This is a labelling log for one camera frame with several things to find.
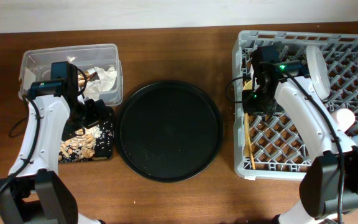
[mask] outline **black plate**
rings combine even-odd
[[[141,88],[125,102],[115,135],[133,171],[176,182],[211,163],[222,144],[223,124],[205,92],[185,82],[163,81]]]

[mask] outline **white backdrop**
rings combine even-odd
[[[358,0],[0,0],[0,32],[358,21]]]

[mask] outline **clear plastic bin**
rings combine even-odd
[[[86,99],[103,100],[108,106],[116,106],[122,102],[123,79],[121,62],[118,58],[117,46],[114,44],[81,45],[57,47],[52,49],[29,50],[24,53],[19,81],[22,81],[19,97],[27,93],[31,83],[50,80],[50,66],[54,62],[68,61],[83,71],[91,67],[108,70],[113,66],[117,70],[117,78],[110,91],[87,93]]]

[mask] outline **wooden tabletop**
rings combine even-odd
[[[22,137],[10,139],[7,133],[25,115],[17,96],[23,53],[114,43],[124,73],[124,100],[156,80],[192,83],[217,104],[224,142],[206,170],[174,184],[137,175],[117,151],[109,161],[59,165],[59,176],[82,214],[107,223],[246,223],[287,211],[299,199],[299,182],[251,181],[234,173],[234,109],[224,87],[231,79],[231,50],[238,33],[247,29],[358,34],[358,22],[0,34],[0,178],[7,176],[22,143]],[[358,223],[358,211],[344,219]]]

